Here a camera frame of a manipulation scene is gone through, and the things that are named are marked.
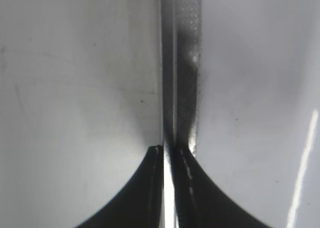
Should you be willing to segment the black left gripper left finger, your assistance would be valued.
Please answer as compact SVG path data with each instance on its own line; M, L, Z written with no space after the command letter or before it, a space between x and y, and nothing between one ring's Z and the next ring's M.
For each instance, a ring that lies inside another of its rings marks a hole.
M163 166L163 147L149 147L126 185L79 227L159 227Z

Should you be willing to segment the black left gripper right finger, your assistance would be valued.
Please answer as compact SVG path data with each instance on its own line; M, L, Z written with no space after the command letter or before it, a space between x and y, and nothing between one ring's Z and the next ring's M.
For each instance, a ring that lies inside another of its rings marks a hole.
M268 227L216 186L186 143L170 152L179 227Z

